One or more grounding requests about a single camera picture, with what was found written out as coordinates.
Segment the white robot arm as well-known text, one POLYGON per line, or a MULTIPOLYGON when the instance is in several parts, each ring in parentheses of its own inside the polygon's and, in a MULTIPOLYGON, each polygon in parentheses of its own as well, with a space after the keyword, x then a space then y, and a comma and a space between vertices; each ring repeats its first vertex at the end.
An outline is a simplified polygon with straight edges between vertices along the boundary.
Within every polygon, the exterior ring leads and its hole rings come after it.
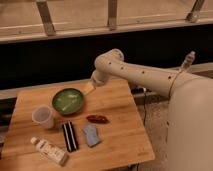
POLYGON ((84 88, 90 93, 116 76, 169 99, 166 171, 213 171, 213 79, 188 71, 194 57, 171 70, 126 63, 112 49, 96 57, 84 88))

